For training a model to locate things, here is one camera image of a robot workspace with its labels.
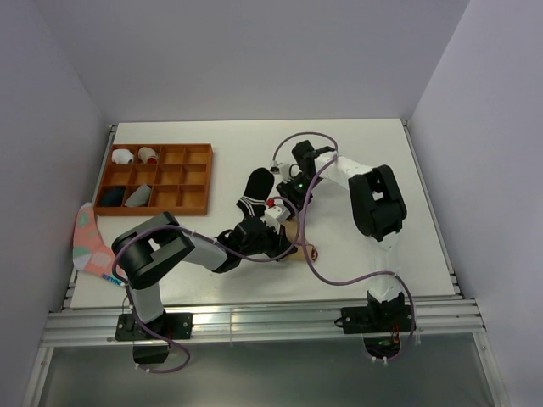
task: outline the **cable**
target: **cable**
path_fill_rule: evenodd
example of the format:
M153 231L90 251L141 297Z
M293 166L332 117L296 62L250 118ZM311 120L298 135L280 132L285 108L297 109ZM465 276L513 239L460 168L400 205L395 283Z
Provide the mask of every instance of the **cable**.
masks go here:
M290 254L290 251L293 249L294 245L295 245L295 242L298 241L298 237L299 237L299 214L298 214L298 210L296 209L296 207L294 206L294 204L292 202L290 202L290 200L286 199L286 198L283 198L283 197L273 197L271 199L282 199L282 201L284 203L286 203L288 206L290 206L290 208L294 211L295 213L295 217L296 217L296 223L297 223L297 227L298 227L298 230L296 231L296 237L295 239L293 240L293 242L290 244L290 246L288 247L288 249L286 249L284 252L282 252L281 254L279 254L278 256L275 256L275 257L272 257L270 259L253 259L253 258L250 258L248 256L245 256L241 253L238 253L234 250L231 250L230 248L227 248L226 246L223 246L222 244L220 244L219 242L217 242L215 239L212 239L210 237L207 237L207 236L204 236L200 233L193 233L193 231L190 231L189 229L185 228L185 227L182 227L182 226L175 226L175 225L163 225L163 226L157 226L157 227L153 227L151 229L147 229L144 233L141 233L137 236L135 236L134 238L132 238L125 246L123 246L123 248L119 251L119 253L115 256L115 259L113 260L113 264L111 265L111 271L113 273L113 275L118 278L119 280L121 280L123 283L125 283L125 289L126 289L126 296L128 297L128 303L132 306L131 307L131 310L132 310L132 315L134 316L134 319L136 320L137 324L148 334L148 335L151 335L152 337L155 337L156 339L159 339L159 340L162 340L162 341L165 341L166 343L168 343L171 347L174 346L176 348L179 348L186 356L187 358L185 359L185 361L183 363L181 363L180 365L176 366L176 367L172 367L170 369L151 369L151 368L148 368L146 366L142 366L142 365L139 365L138 367L148 373L157 373L157 374L164 374L164 373L172 373L174 371L179 371L181 370L183 367L185 367L188 362L190 361L190 352L188 351L187 347L181 345L180 343L176 342L176 341L173 341L171 340L170 338L167 338L167 337L163 337L162 335L160 335L159 333L157 332L153 332L152 330L150 330L149 328L147 328L147 326L145 325L145 323L142 321L142 319L139 317L139 315L137 314L137 311L136 311L136 307L134 307L134 301L133 301L133 297L132 297L132 293L130 292L130 285L129 285L129 282L127 279L125 279L124 277L120 276L119 273L117 273L117 266L119 265L119 260L120 258L122 258L122 256L126 253L126 250L128 250L135 242L138 242L139 240L142 240L144 237L147 237L149 236L150 234L152 233L155 233L156 231L163 231L163 230L176 230L176 231L181 231L183 233L186 233L186 234L189 234L189 235L192 235L192 236L196 236L202 240L205 240L206 242L208 243L211 243L211 244L215 244L216 246L218 246L219 248L222 248L223 250L226 250L228 253L231 253L237 257L239 257L240 259L245 259L245 260L248 260L248 261L253 261L255 263L269 263L269 262L272 262L272 261L275 261L275 260L279 260L285 256L287 256L288 254Z
M125 295L125 299L122 300L122 305L121 305L121 308L120 308L120 314L121 315L125 314L125 301L127 301L127 299L128 299L128 296Z

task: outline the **white tabletop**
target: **white tabletop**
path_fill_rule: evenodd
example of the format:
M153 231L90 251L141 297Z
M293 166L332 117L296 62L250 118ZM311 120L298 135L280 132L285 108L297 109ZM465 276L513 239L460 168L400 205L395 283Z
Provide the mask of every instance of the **white tabletop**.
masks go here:
M214 151L210 206L207 216L178 216L188 228L217 236L233 228L242 213L235 205L251 171L269 167L275 147L298 131L319 131L334 137L339 153L362 164L392 167L406 202L407 218L398 242L400 275L414 296L454 295L445 257L439 245L423 187L400 120L251 120L176 123L122 123L115 143L211 143ZM315 148L326 144L307 137ZM294 162L286 144L280 161ZM98 228L110 245L124 231L148 217L101 216ZM352 219L349 193L330 181L314 191L308 209L306 236L319 251L316 268L336 281L361 276L372 269L374 246ZM214 274L181 262L160 281L165 304L244 304L365 298L367 282L331 287L319 282L305 263L242 264L226 274ZM124 289L80 272L73 308L119 306Z

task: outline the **black sock with white cuff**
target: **black sock with white cuff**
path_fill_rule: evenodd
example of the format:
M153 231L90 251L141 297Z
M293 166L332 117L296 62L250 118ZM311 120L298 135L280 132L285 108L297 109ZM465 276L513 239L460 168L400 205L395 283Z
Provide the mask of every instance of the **black sock with white cuff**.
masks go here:
M247 180L244 195L236 202L244 216L264 216L266 200L273 189L275 178L266 168L257 168Z

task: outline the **purple cable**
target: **purple cable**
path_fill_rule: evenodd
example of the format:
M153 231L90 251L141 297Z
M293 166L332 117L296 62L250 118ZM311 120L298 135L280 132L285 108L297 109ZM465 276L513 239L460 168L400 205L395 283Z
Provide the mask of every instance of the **purple cable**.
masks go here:
M130 286L129 286L129 283L128 283L128 280L125 279L124 277L120 276L118 273L117 273L117 266L119 265L119 260L120 258L126 253L126 250L128 250L135 242L138 242L139 240L142 240L144 237L147 237L149 236L150 234L152 233L155 233L156 231L164 231L164 230L175 230L175 231L182 231L183 233L186 233L190 236L196 236L202 240L205 240L206 242L208 243L211 243L211 244L214 244L216 246L218 246L219 248L222 248L223 250L226 250L228 253L231 253L237 257L239 257L240 259L245 259L245 260L248 260L248 261L253 261L255 263L269 263L269 262L272 262L272 261L275 261L275 260L279 260L285 256L287 256L288 254L290 254L290 251L293 249L293 247L295 246L296 242L298 241L298 237L299 237L299 214L298 214L298 210L296 209L296 207L294 206L294 204L292 202L290 202L290 200L286 199L286 198L283 198L283 197L272 197L271 199L282 199L283 202L285 202L286 204L288 204L288 206L290 206L290 208L294 211L295 213L295 219L296 219L296 223L297 223L297 227L298 227L298 230L296 231L296 238L294 239L294 241L290 244L290 246L288 247L288 249L286 249L284 252L282 252L281 254L279 254L278 256L275 256L273 258L270 258L270 259L253 259L253 258L250 258L248 256L245 256L244 254L241 254L241 253L238 253L234 250L231 250L230 248L227 248L226 246L220 244L219 242L216 241L216 239L212 239L212 238L209 238L207 236L204 236L200 233L197 233L197 232L194 232L194 231L190 231L188 230L187 228L183 227L183 226L175 226L175 225L163 225L163 226L156 226L156 227L153 227L151 229L147 229L144 233L141 233L135 237L133 237L120 251L119 253L115 256L115 259L113 260L113 264L111 265L111 271L113 273L113 275L118 278L119 280L121 280L122 282L124 282L126 285L125 285L125 290L126 290L126 296L128 297L128 304L132 307L132 315L134 316L134 320L136 320L137 324L149 335L151 335L152 337L155 337L159 340L162 340L162 341L165 341L166 343L168 343L170 346L174 346L176 348L179 348L181 351L183 351L185 353L185 355L187 356L187 358L185 359L185 361L183 363L181 363L179 366L176 366L176 367L172 367L170 369L152 369L152 368L148 368L148 367L145 367L145 366L139 366L140 369L144 370L144 371L148 371L149 373L156 373L156 374L162 374L162 373L173 373L174 371L179 371L181 370L183 367L185 367L188 362L190 361L190 352L188 351L187 347L181 345L180 343L176 342L176 341L173 341L167 337L163 337L162 335L160 335L159 333L157 332L153 332L152 330L150 330L149 328L147 328L147 326L145 325L145 323L142 321L142 319L139 317L139 315L137 314L137 311L136 311L136 308L134 307L134 301L133 301L133 298L132 298L132 293L130 292Z

